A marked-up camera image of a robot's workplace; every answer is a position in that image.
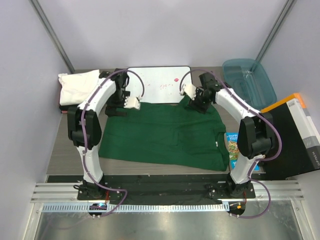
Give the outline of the green polo t shirt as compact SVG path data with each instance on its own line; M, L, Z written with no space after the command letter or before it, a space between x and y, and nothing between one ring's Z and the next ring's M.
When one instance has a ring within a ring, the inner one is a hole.
M143 102L140 110L120 108L106 121L98 155L130 162L226 171L226 126L214 106L205 114L188 105Z

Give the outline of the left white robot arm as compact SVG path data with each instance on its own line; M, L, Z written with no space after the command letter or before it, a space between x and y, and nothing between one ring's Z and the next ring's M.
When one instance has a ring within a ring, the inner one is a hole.
M83 167L82 183L73 186L78 191L78 200L101 200L106 195L98 150L102 138L99 114L108 100L115 104L111 106L112 113L124 106L128 94L123 90L128 80L126 69L117 68L113 73L103 71L88 97L67 111L68 138L76 147Z

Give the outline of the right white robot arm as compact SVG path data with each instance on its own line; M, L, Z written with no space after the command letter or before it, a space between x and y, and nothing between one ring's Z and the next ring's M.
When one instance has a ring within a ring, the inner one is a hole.
M280 145L281 138L273 126L273 117L262 114L241 99L232 87L213 72L204 71L199 76L201 86L180 82L180 94L189 97L188 105L205 114L212 104L223 107L239 124L237 147L239 155L235 167L226 179L226 193L232 198L244 195L258 162L264 161L268 152Z

